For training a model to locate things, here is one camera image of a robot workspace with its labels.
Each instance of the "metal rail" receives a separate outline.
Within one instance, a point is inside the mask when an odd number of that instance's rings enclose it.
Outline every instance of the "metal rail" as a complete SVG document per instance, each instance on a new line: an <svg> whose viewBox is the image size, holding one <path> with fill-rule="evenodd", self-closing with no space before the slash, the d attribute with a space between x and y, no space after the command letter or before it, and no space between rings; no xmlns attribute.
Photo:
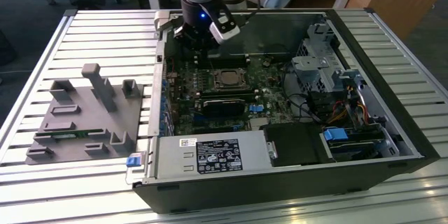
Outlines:
<svg viewBox="0 0 448 224"><path fill-rule="evenodd" d="M152 73L156 60L150 10L78 11L64 18L0 137L1 223L414 223L448 217L448 98L445 90L376 17L362 10L338 14L432 142L441 159L370 190L177 215L158 215L125 183L125 159L28 166L33 142L52 96L53 79L74 86L84 63L101 65L112 84L145 85L137 148L146 145ZM346 56L348 64L354 67Z"/></svg>

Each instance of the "yellow wire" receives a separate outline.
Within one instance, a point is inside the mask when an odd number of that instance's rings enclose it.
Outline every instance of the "yellow wire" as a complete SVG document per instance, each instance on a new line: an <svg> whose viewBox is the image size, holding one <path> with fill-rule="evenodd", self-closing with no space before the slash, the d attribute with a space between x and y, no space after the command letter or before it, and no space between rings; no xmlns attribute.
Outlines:
<svg viewBox="0 0 448 224"><path fill-rule="evenodd" d="M345 115L346 115L346 110L344 110L328 123L332 123L332 122L337 121Z"/></svg>

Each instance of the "white label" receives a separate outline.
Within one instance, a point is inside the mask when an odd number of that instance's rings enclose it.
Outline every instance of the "white label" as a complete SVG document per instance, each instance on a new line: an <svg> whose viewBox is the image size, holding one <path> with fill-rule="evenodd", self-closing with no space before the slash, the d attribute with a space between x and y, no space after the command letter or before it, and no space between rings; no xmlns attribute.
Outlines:
<svg viewBox="0 0 448 224"><path fill-rule="evenodd" d="M178 140L178 146L180 147L190 147L196 146L197 138L181 138Z"/></svg>
<svg viewBox="0 0 448 224"><path fill-rule="evenodd" d="M56 139L61 139L61 138L76 138L74 134L65 134L65 135L54 135L52 136Z"/></svg>

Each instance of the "warning label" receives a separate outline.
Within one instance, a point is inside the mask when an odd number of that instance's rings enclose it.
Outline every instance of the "warning label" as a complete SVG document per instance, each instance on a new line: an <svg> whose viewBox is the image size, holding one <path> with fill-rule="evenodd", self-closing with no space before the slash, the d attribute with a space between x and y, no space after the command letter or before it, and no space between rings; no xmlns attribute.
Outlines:
<svg viewBox="0 0 448 224"><path fill-rule="evenodd" d="M237 139L196 142L196 154L200 174L242 170Z"/></svg>

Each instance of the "green circuit board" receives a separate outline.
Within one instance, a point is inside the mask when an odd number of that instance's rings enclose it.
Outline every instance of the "green circuit board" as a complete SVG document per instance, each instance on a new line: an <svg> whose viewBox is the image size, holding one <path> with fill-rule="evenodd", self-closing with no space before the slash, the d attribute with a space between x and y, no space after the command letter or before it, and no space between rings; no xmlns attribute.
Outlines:
<svg viewBox="0 0 448 224"><path fill-rule="evenodd" d="M173 110L174 110L174 134L189 135L216 132L249 131L249 120L266 118L269 123L286 123L293 121L290 108L282 95L280 78L282 75L282 63L265 66L264 57L250 57L246 68L237 70L244 73L244 82L250 90L256 91L256 101L245 103L244 113L229 118L208 119L198 112L200 104L194 96L197 92L216 92L214 74L218 69L198 69L193 63L184 62L177 69L176 78L170 80ZM250 106L262 111L250 111Z"/></svg>

